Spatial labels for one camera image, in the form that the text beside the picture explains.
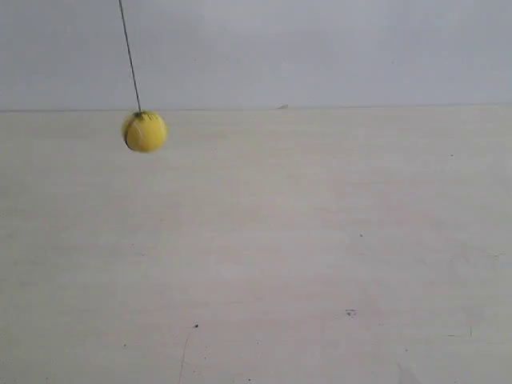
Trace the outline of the yellow tennis ball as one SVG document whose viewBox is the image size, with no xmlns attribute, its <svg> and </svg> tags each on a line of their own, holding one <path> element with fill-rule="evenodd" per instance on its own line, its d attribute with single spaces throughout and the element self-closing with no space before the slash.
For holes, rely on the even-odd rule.
<svg viewBox="0 0 512 384">
<path fill-rule="evenodd" d="M 163 118 L 148 110 L 130 114 L 122 124 L 122 139 L 135 152 L 151 153 L 164 146 L 168 128 Z"/>
</svg>

